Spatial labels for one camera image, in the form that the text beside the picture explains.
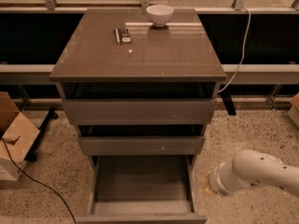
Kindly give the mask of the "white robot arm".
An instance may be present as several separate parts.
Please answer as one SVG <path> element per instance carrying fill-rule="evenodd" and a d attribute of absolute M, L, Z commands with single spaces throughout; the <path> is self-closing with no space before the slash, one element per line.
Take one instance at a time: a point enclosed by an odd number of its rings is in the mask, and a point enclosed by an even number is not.
<path fill-rule="evenodd" d="M 287 165 L 275 156 L 244 149 L 207 173 L 199 190 L 229 197 L 241 190 L 263 187 L 274 187 L 298 197 L 299 168 Z"/>

